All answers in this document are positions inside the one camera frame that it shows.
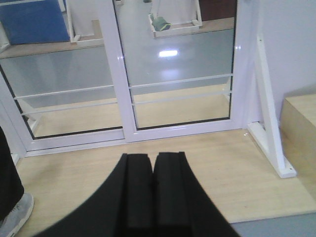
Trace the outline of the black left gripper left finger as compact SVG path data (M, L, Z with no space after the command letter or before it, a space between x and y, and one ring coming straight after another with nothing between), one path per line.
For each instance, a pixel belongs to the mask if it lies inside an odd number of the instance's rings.
M122 154L97 191L39 237L152 237L152 166L147 154Z

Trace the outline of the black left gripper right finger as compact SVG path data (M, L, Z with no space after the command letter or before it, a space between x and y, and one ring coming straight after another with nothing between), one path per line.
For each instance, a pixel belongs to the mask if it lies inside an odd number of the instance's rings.
M161 152L154 166L158 237L237 237L194 175L184 152Z

